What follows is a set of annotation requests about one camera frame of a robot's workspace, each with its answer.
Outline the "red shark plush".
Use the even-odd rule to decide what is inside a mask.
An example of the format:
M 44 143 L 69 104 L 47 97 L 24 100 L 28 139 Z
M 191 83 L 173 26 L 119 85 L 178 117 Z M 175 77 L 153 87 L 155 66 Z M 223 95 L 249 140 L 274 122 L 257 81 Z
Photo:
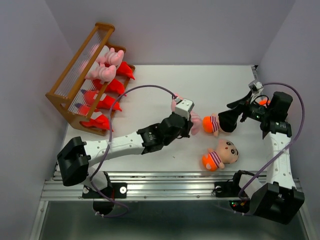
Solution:
M 126 61 L 122 61 L 116 70 L 116 74 L 135 80 L 135 77 L 134 77 L 135 69 L 136 68 L 133 65 L 128 64 Z
M 74 106 L 77 108 L 78 113 L 82 116 L 86 116 L 91 108 L 89 105 L 84 105 L 81 103 L 76 103 Z M 97 128 L 106 131 L 110 130 L 109 119 L 98 109 L 93 111 L 89 120 L 80 121 L 80 124 L 87 128 Z
M 104 81 L 99 79 L 93 79 L 91 82 L 97 90 L 101 90 L 104 84 Z M 114 78 L 111 82 L 108 83 L 104 92 L 117 93 L 118 95 L 121 95 L 125 92 L 125 86 L 120 81 Z
M 85 90 L 81 89 L 80 92 L 83 94 L 84 101 L 88 105 L 92 105 L 94 101 L 98 98 L 99 91 L 98 90 Z M 110 107 L 114 104 L 113 110 L 114 111 L 122 111 L 120 104 L 116 101 L 115 98 L 103 93 L 96 108 L 98 109 L 110 109 Z

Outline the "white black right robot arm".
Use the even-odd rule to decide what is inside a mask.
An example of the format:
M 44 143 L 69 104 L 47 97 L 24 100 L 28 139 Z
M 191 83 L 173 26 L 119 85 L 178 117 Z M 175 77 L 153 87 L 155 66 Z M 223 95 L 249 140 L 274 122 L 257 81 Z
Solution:
M 230 182 L 231 192 L 249 204 L 247 214 L 283 225 L 291 222 L 305 202 L 293 180 L 290 147 L 294 143 L 291 125 L 286 121 L 293 102 L 291 95 L 276 91 L 266 104 L 259 104 L 249 92 L 245 97 L 227 104 L 219 113 L 225 132 L 232 132 L 237 121 L 247 118 L 260 123 L 268 162 L 255 174 L 238 171 Z

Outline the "pink striped pig plush front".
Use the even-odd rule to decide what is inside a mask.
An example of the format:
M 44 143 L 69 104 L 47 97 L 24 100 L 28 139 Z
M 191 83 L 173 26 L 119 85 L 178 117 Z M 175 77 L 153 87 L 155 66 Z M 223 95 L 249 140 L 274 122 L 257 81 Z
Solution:
M 123 50 L 116 52 L 113 47 L 109 48 L 108 46 L 104 45 L 95 61 L 99 64 L 107 64 L 109 66 L 114 65 L 118 67 L 122 63 L 124 55 L 125 52 Z

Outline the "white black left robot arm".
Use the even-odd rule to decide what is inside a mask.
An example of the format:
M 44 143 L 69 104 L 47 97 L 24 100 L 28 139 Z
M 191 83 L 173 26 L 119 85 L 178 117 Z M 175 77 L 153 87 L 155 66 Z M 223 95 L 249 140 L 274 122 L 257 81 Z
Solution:
M 111 181 L 108 174 L 95 165 L 101 166 L 104 161 L 119 157 L 160 151 L 176 139 L 190 137 L 192 126 L 190 114 L 181 116 L 172 112 L 160 123 L 112 140 L 73 137 L 57 154 L 62 184 L 65 187 L 83 185 L 100 197 L 106 197 L 111 193 Z

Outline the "pink striped pig plush back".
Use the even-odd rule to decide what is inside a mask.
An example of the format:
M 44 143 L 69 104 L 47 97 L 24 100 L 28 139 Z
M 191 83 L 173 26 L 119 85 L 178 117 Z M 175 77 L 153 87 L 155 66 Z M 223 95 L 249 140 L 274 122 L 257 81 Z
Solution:
M 101 80 L 104 82 L 110 82 L 112 81 L 116 76 L 117 68 L 115 65 L 111 65 L 109 67 L 106 67 L 102 63 L 94 62 L 87 74 L 85 75 L 86 80 Z

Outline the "pink striped pig plush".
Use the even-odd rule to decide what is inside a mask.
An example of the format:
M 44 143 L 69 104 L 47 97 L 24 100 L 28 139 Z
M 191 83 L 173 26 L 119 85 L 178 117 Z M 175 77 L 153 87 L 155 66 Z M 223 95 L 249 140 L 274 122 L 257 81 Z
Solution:
M 106 67 L 102 63 L 94 62 L 87 74 L 85 75 L 86 80 L 101 80 L 104 82 L 110 82 L 112 81 L 116 76 L 117 68 L 115 65 L 111 65 L 109 67 Z
M 107 64 L 109 66 L 114 65 L 118 67 L 122 63 L 124 55 L 125 52 L 123 50 L 116 52 L 113 47 L 109 48 L 108 46 L 104 45 L 95 61 L 99 64 Z
M 182 100 L 184 99 L 183 97 L 179 96 L 177 93 L 174 93 L 174 95 L 176 95 L 178 98 Z M 176 107 L 176 102 L 175 100 L 173 100 L 173 98 L 172 98 L 170 107 L 171 107 L 171 111 L 174 112 Z M 193 123 L 193 126 L 190 129 L 190 133 L 193 136 L 195 136 L 201 130 L 202 118 L 194 110 L 191 111 L 190 116 L 191 116 L 191 122 Z

